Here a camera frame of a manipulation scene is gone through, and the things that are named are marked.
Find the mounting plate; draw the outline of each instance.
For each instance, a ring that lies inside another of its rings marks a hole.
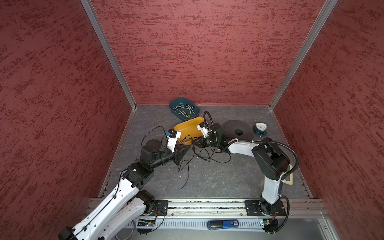
[[[157,209],[159,211],[162,211],[164,213],[164,215],[166,216],[167,211],[168,211],[168,200],[156,200],[155,199],[155,205],[153,206],[153,211],[149,214],[149,216],[155,215],[155,213],[156,213],[155,207],[157,207]]]
[[[266,217],[262,212],[260,212],[257,207],[259,206],[259,200],[245,200],[245,209],[247,211],[247,216],[263,216]],[[285,208],[282,201],[279,201],[277,204],[276,216],[285,216]]]

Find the beige handle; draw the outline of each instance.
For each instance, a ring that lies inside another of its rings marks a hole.
[[[293,168],[293,166],[290,164],[289,165],[289,170],[291,170]],[[289,175],[289,181],[287,181],[287,180],[283,180],[283,183],[285,183],[285,184],[288,184],[288,185],[292,185],[293,184],[293,173],[291,173],[290,175]]]

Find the tape roll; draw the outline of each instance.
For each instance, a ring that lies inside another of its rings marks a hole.
[[[238,138],[239,140],[253,140],[252,128],[243,121],[233,120],[228,122],[224,127],[224,132],[228,138]]]

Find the clock face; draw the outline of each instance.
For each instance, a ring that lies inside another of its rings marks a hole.
[[[265,123],[262,123],[262,122],[257,122],[257,123],[256,123],[256,127],[257,127],[260,131],[265,131],[265,130],[266,130],[266,124],[265,124]]]

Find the metal corner post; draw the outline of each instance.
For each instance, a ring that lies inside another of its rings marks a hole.
[[[287,139],[286,139],[286,137],[284,135],[283,129],[281,128],[280,123],[277,120],[275,112],[272,109],[269,109],[269,110],[271,112],[272,119],[273,119],[273,121],[274,121],[274,123],[276,125],[277,131],[279,132],[280,136],[282,137],[282,143],[284,143],[284,144],[289,146],[289,143],[288,143],[288,141],[287,141]],[[301,181],[303,182],[304,188],[305,188],[306,192],[308,193],[308,197],[313,199],[313,195],[312,195],[312,193],[310,191],[310,188],[309,188],[309,186],[308,186],[308,184],[307,184],[307,182],[306,182],[306,180],[305,180],[305,178],[303,176],[303,173],[300,170],[300,167],[299,167],[298,173],[299,173],[299,177],[300,177]]]
[[[104,192],[106,190],[108,182],[111,180],[113,171],[114,171],[114,169],[116,167],[116,164],[117,164],[117,162],[118,162],[118,160],[120,158],[121,151],[122,151],[122,149],[124,147],[124,143],[125,143],[125,141],[127,139],[129,129],[131,128],[131,125],[132,125],[132,122],[133,122],[133,118],[135,117],[135,114],[136,114],[136,109],[137,108],[133,108],[132,111],[131,111],[131,114],[129,115],[128,122],[125,125],[124,131],[123,131],[123,133],[121,135],[118,147],[116,148],[116,152],[115,152],[115,154],[113,156],[112,162],[111,162],[111,164],[109,166],[109,169],[108,169],[108,172],[107,172],[107,176],[104,179],[103,186],[101,187],[101,190],[100,190],[100,193],[99,193],[98,197],[104,197]]]
[[[80,0],[81,4],[83,5],[85,12],[88,15],[89,20],[91,21],[91,24],[93,26],[93,29],[96,32],[97,37],[100,40],[100,43],[105,51],[105,54],[107,55],[109,62],[111,63],[111,66],[113,70],[115,71],[115,74],[120,82],[120,85],[125,93],[125,96],[127,97],[129,104],[131,105],[132,109],[134,109],[137,104],[135,100],[133,99],[133,95],[129,89],[129,86],[127,84],[127,81],[125,80],[125,77],[121,71],[121,68],[119,66],[119,63],[116,59],[116,56],[113,53],[113,50],[111,46],[109,45],[107,36],[105,35],[103,28],[101,26],[101,23],[99,21],[99,18],[96,15],[95,9],[93,8],[93,5],[91,3],[91,0]]]
[[[335,7],[338,0],[326,0],[323,7],[321,8],[319,15],[317,16],[315,22],[312,25],[312,28],[310,29],[307,37],[305,38],[303,44],[301,45],[301,48],[296,55],[296,58],[293,60],[293,63],[291,67],[289,68],[287,74],[285,75],[279,89],[277,90],[275,96],[273,97],[271,103],[270,103],[270,109],[274,109],[283,95],[284,90],[287,88],[289,82],[291,81],[293,75],[299,68],[301,62],[303,61],[305,55],[309,51],[310,47],[312,46],[314,40],[316,39],[317,35],[319,34],[321,28],[324,26],[325,21],[328,19],[329,15],[331,14],[333,8]]]

